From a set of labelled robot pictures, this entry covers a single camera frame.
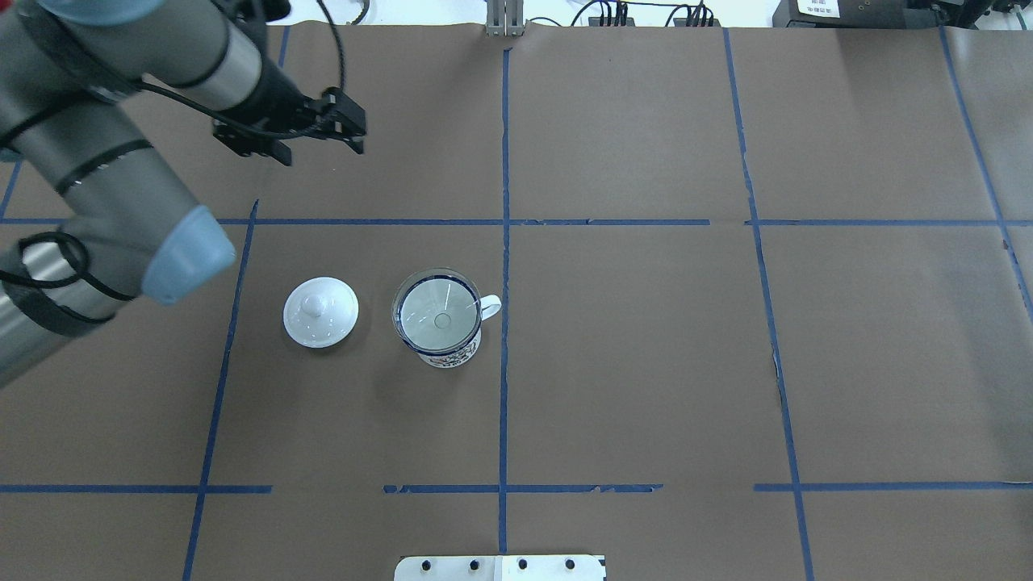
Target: lid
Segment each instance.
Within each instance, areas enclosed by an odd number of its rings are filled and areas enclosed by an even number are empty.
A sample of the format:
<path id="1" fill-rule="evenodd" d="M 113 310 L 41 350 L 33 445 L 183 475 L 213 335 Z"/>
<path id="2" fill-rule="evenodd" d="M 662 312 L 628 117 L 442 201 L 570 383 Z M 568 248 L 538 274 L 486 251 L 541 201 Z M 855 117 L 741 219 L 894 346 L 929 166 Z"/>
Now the lid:
<path id="1" fill-rule="evenodd" d="M 283 305 L 283 327 L 306 347 L 328 347 L 348 336 L 358 319 L 358 298 L 326 276 L 303 282 Z"/>
<path id="2" fill-rule="evenodd" d="M 395 327 L 425 355 L 441 355 L 470 342 L 480 329 L 480 299 L 469 280 L 449 269 L 409 277 L 395 299 Z"/>

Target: white lid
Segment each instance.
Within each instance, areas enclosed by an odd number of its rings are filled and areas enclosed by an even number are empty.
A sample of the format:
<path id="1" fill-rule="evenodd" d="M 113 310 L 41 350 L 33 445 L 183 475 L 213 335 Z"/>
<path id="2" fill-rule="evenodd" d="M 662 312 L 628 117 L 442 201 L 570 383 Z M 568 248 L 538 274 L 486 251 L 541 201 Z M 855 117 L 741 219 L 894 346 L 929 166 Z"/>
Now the white lid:
<path id="1" fill-rule="evenodd" d="M 328 347 L 348 336 L 358 319 L 358 298 L 327 276 L 299 285 L 283 305 L 283 327 L 306 347 Z"/>
<path id="2" fill-rule="evenodd" d="M 404 338 L 415 347 L 440 351 L 476 332 L 480 305 L 473 290 L 452 278 L 424 280 L 409 289 L 398 312 Z"/>

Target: white bracket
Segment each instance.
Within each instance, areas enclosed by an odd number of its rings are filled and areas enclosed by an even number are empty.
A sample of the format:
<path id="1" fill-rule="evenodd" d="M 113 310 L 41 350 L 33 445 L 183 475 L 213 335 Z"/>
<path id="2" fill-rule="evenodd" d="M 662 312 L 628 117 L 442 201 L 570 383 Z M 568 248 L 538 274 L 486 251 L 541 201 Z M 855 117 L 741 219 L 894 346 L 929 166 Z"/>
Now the white bracket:
<path id="1" fill-rule="evenodd" d="M 524 0 L 488 0 L 488 35 L 523 36 Z"/>
<path id="2" fill-rule="evenodd" d="M 595 555 L 406 557 L 395 581 L 605 581 L 605 562 Z"/>

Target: mug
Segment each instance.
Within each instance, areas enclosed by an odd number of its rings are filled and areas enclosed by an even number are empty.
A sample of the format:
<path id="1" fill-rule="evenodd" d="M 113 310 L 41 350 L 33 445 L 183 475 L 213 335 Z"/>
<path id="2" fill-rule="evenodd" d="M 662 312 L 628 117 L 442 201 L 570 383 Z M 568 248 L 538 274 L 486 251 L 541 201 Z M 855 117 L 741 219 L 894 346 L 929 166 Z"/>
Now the mug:
<path id="1" fill-rule="evenodd" d="M 428 365 L 459 367 L 480 346 L 480 324 L 502 309 L 495 295 L 481 297 L 470 279 L 448 268 L 417 272 L 395 295 L 398 336 Z"/>

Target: mug handle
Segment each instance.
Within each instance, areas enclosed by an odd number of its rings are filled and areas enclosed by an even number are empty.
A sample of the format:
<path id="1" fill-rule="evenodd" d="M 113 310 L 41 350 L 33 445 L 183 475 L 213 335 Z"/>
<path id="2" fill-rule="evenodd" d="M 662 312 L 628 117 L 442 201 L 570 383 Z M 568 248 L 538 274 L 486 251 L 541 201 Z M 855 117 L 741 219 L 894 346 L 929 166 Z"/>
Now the mug handle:
<path id="1" fill-rule="evenodd" d="M 496 295 L 480 298 L 480 320 L 488 320 L 502 310 L 502 301 Z"/>

